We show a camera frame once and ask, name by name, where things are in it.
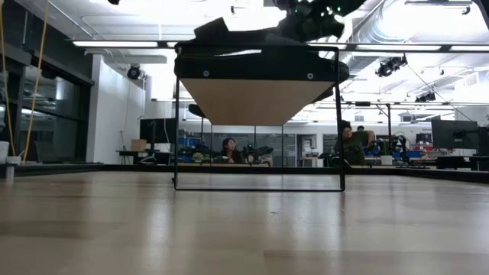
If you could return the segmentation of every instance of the person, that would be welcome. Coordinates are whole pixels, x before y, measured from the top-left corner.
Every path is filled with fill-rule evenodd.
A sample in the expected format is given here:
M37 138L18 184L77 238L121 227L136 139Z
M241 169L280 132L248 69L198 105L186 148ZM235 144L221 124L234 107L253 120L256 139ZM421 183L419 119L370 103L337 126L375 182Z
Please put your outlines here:
M367 143L369 146L374 142L375 135L373 131L356 131L351 130L350 122L342 121L342 138L343 148L345 153L345 159L351 165L363 165L365 162L365 155L363 150L363 143ZM339 151L338 142L336 141L335 152Z
M365 131L365 127L363 125L360 125L360 126L357 127L357 131ZM363 148L367 148L368 147L368 140L363 140L361 142L361 146Z
M221 156L227 157L229 163L243 163L241 153L236 149L236 141L232 137L222 141Z

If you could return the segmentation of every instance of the ceiling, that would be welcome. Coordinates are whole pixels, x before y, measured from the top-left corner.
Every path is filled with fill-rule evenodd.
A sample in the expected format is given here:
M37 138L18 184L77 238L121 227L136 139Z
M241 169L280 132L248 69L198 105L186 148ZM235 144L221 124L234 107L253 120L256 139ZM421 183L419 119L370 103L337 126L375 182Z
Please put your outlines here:
M16 1L43 17L43 2ZM284 16L275 7L263 7L262 0L121 0L119 6L110 5L106 0L50 0L49 3L49 23L74 40L189 40L193 38L194 28L214 18L224 17L229 29L237 31L275 26ZM231 5L235 6L235 15L231 13ZM471 11L463 15L465 6L420 6L406 5L405 0L367 0L360 9L345 18L347 28L342 37L322 40L486 44L489 42L489 30L481 11L475 4L470 8ZM150 75L173 73L172 50L112 50L101 53L118 60L117 66L121 70L125 70L127 64L120 61L128 57L165 56L167 64L143 67ZM417 95L435 89L442 97L437 98L440 102L489 102L489 98L479 95L480 89L475 88L489 81L480 77L480 72L489 71L489 54L411 53L406 57L409 66L392 76L379 78L375 70L379 61L386 57L379 57L378 53L343 55L343 62L354 73L349 81L342 84L344 100L413 102ZM319 107L320 104L307 106L296 117L309 120L335 117L334 112ZM344 110L344 115L350 119L355 119L355 115L374 117L378 113L377 109Z

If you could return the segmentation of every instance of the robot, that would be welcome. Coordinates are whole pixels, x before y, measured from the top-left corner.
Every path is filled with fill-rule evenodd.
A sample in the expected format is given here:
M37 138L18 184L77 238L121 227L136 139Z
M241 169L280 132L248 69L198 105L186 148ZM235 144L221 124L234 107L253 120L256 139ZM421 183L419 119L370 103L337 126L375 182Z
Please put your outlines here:
M366 0L274 0L287 16L276 27L256 31L229 31L222 18L195 29L197 43L262 44L275 36L278 44L296 44L334 35L340 37L345 26L337 16L346 16ZM198 49L202 54L219 55L233 49Z

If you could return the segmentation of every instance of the glass wall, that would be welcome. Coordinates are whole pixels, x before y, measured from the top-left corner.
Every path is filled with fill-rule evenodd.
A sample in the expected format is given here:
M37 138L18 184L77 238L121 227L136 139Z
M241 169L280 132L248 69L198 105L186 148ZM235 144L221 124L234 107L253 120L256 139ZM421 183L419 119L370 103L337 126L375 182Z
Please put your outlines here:
M19 146L26 149L31 106L34 101L36 67L25 73L23 109ZM80 86L66 81L49 71L40 71L40 81L34 104L34 118L29 141L28 161L64 163L84 161L88 105L83 104Z
M34 96L38 73L40 73L40 81L37 94ZM0 93L2 95L0 141L10 141L3 77L3 74L0 73ZM39 71L34 66L25 68L24 82L22 83L21 80L20 75L8 73L8 95L15 154L19 155L28 149L27 161L31 163L84 161L89 94L83 95L83 89L80 86L50 71ZM34 98L31 139L27 148Z

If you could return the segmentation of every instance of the white wall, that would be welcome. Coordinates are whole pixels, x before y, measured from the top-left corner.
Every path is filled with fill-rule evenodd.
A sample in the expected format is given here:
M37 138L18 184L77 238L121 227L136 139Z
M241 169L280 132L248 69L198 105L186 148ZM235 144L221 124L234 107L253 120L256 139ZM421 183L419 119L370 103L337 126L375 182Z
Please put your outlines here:
M130 149L131 139L139 138L138 118L144 114L144 91L93 57L92 79L96 84L90 96L89 131L86 161L120 163L117 150Z

